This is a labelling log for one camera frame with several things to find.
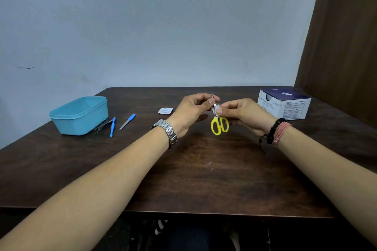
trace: hand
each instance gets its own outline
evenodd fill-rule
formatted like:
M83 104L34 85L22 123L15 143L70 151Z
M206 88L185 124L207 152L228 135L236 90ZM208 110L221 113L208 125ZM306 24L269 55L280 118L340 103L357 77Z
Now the hand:
M202 113L210 110L215 102L220 101L218 96L213 97L211 94L199 93L182 99L175 112L167 119L178 138L183 137L194 122L208 117L208 114Z
M258 136L268 134L277 120L250 98L225 102L220 105L216 113L226 117L229 125L246 126Z

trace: cardboard box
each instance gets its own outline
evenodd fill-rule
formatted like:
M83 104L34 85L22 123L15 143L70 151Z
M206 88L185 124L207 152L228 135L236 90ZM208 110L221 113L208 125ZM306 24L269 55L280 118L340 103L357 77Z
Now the cardboard box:
M258 104L277 118L304 119L311 98L294 88L266 88L259 91Z

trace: dark brown table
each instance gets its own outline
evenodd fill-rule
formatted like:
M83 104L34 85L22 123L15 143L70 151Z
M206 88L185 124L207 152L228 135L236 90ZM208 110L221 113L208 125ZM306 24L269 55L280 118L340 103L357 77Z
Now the dark brown table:
M95 135L61 135L49 122L0 150L0 207L36 208L70 182L146 133L161 107L182 97L213 92L222 102L250 97L260 87L112 87L110 127ZM136 113L124 129L127 118ZM312 99L307 118L291 122L340 155L377 172L377 130ZM147 174L126 211L332 218L326 197L277 149L244 127L212 134L210 119L194 124Z

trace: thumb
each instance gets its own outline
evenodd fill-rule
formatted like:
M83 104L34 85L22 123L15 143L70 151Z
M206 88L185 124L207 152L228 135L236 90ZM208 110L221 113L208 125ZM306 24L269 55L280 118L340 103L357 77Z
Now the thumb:
M219 108L216 110L216 113L219 116L224 116L224 117L233 117L233 118L240 118L240 109L239 108Z
M204 112L204 111L207 111L209 109L211 109L211 107L214 105L214 103L216 102L216 100L211 97L210 99L208 99L207 101L203 102L199 108L200 108L200 113Z

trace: person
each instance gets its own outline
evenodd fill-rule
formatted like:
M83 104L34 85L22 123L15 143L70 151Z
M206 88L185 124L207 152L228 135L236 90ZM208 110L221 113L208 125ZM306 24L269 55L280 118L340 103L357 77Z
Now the person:
M206 116L218 96L183 98L167 119L178 139ZM268 134L276 118L251 99L223 103L217 110L230 125ZM79 177L38 207L0 240L0 250L91 250L120 216L144 176L169 148L162 127L155 127L127 148ZM341 157L290 126L280 149L342 215L377 246L377 174Z

